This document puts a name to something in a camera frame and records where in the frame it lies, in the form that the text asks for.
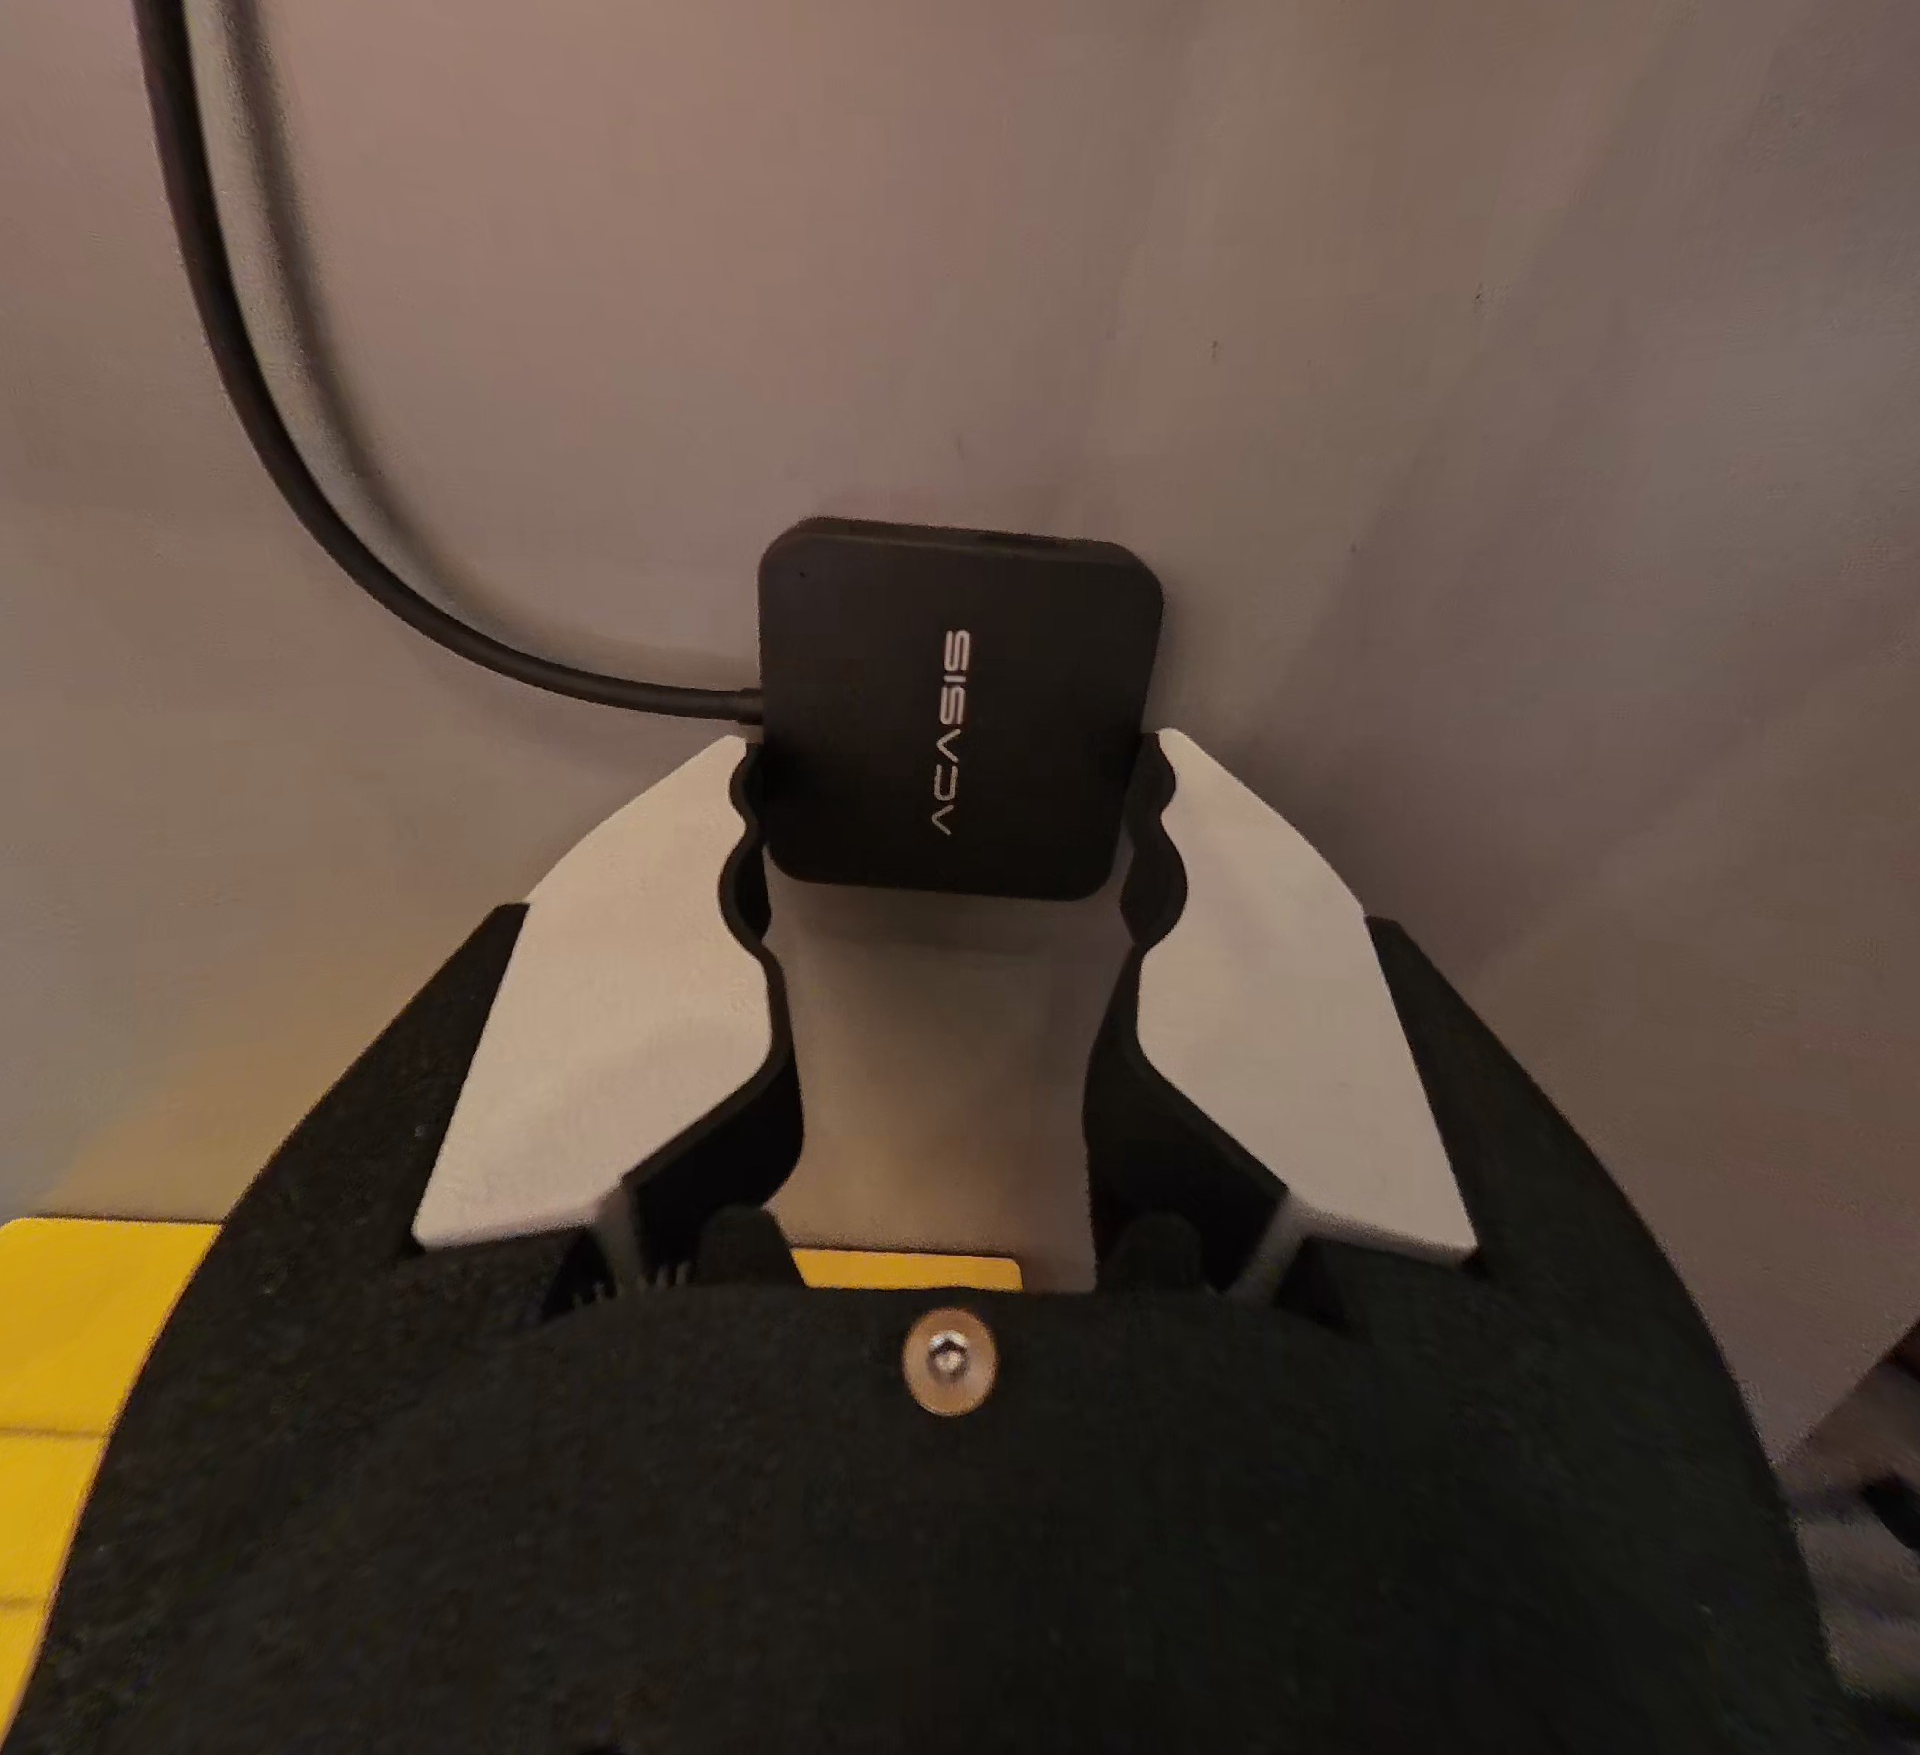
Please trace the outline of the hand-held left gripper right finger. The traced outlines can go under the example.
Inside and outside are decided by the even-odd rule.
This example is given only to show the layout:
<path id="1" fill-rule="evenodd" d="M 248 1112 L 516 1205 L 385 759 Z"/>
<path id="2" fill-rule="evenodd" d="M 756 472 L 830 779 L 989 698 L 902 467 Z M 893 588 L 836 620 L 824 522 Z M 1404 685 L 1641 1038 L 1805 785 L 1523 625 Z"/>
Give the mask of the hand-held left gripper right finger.
<path id="1" fill-rule="evenodd" d="M 1277 1299 L 1332 1242 L 1436 1266 L 1478 1251 L 1370 918 L 1331 862 L 1194 737 L 1140 744 L 1128 954 L 1082 1090 L 1095 1286 Z"/>

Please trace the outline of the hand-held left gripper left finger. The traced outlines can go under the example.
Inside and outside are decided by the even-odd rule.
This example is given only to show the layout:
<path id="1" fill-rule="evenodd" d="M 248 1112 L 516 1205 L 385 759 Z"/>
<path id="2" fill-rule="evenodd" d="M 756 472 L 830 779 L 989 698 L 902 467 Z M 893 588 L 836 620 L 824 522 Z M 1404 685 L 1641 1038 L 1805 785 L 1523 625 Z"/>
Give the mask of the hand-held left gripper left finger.
<path id="1" fill-rule="evenodd" d="M 760 750 L 714 739 L 530 892 L 427 1173 L 427 1253 L 584 1229 L 636 1283 L 760 1209 L 804 1139 L 767 948 Z"/>

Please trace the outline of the yellow plastic bin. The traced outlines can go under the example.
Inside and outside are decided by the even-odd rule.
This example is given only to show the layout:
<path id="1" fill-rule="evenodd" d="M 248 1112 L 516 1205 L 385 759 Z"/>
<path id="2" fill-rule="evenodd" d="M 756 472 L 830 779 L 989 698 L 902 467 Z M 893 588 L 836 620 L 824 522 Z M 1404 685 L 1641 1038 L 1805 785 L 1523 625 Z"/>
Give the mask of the yellow plastic bin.
<path id="1" fill-rule="evenodd" d="M 1 1231 L 1 1715 L 11 1720 L 107 1437 L 214 1222 L 24 1216 Z"/>

